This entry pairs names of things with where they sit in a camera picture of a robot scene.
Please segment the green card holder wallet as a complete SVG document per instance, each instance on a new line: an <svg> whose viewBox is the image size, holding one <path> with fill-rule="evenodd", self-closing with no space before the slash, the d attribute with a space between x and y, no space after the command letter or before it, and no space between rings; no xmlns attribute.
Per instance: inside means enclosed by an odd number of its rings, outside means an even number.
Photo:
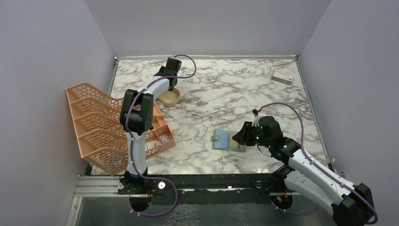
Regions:
<svg viewBox="0 0 399 226"><path fill-rule="evenodd" d="M238 151L233 151L230 149L229 144L230 144L230 132L227 130L222 130L222 129L215 129L213 131L213 135L211 137L212 141L212 149L213 150L222 150L222 151L231 151L231 152L238 152ZM244 153L246 151L246 147L244 145L241 145L244 149Z"/></svg>

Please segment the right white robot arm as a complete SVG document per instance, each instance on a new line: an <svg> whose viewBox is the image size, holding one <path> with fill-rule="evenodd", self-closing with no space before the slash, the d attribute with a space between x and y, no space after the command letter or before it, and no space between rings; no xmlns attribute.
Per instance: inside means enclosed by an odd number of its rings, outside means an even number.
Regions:
<svg viewBox="0 0 399 226"><path fill-rule="evenodd" d="M328 212L338 226L364 226L375 219L370 188L348 181L322 165L295 140L283 135L272 116L245 121L232 136L240 145L264 146L283 167L274 172L272 187L286 188L305 196Z"/></svg>

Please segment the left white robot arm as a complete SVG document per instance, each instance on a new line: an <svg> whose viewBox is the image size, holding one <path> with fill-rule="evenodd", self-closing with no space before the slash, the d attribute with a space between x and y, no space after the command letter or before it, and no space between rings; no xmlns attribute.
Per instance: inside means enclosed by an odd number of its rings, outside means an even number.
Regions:
<svg viewBox="0 0 399 226"><path fill-rule="evenodd" d="M180 60L170 57L148 84L125 92L120 112L120 123L128 140L128 166L121 181L125 190L140 194L148 187L148 180L144 178L148 169L145 140L152 127L153 102L177 84L181 64Z"/></svg>

